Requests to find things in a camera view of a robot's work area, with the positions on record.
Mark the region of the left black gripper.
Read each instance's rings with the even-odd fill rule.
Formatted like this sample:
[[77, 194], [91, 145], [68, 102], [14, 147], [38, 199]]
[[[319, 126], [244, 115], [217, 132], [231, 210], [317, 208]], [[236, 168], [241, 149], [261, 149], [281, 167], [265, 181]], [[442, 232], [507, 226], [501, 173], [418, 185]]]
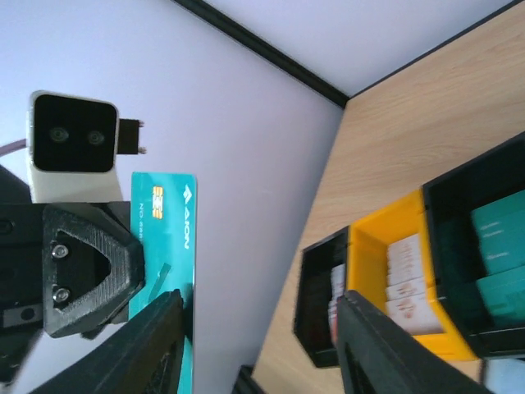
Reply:
[[[30, 188], [1, 168], [1, 241], [29, 219]], [[41, 330], [93, 337], [143, 287], [144, 249], [130, 231], [129, 204], [47, 204], [39, 243], [1, 244], [1, 380], [13, 382]]]

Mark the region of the black card holder wallet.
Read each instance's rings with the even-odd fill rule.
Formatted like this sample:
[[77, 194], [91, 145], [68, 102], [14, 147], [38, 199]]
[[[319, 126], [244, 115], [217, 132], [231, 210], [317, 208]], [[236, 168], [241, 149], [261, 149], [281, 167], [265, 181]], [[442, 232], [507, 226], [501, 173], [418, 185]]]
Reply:
[[497, 394], [525, 394], [524, 370], [524, 358], [482, 360], [481, 385]]

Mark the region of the teal credit card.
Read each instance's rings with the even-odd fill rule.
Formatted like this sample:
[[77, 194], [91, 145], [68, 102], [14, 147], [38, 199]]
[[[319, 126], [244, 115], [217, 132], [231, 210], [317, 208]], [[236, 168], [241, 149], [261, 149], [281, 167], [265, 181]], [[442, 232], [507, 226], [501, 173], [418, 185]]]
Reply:
[[159, 295], [178, 290], [194, 306], [197, 181], [190, 174], [135, 172], [130, 229], [144, 248], [145, 283], [129, 303], [129, 318]]

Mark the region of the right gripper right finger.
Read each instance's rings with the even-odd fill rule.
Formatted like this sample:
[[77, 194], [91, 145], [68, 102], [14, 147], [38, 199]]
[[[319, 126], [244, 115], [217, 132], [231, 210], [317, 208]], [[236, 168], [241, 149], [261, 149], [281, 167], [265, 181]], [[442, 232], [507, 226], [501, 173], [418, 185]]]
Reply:
[[346, 393], [488, 393], [438, 358], [357, 291], [337, 306], [337, 355]]

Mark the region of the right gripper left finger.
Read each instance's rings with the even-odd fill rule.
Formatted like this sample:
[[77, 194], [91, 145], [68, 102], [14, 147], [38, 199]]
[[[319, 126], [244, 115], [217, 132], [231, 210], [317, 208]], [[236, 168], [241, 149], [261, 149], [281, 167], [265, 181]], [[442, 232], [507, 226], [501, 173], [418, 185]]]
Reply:
[[101, 346], [33, 392], [176, 393], [183, 317], [180, 292], [164, 292]]

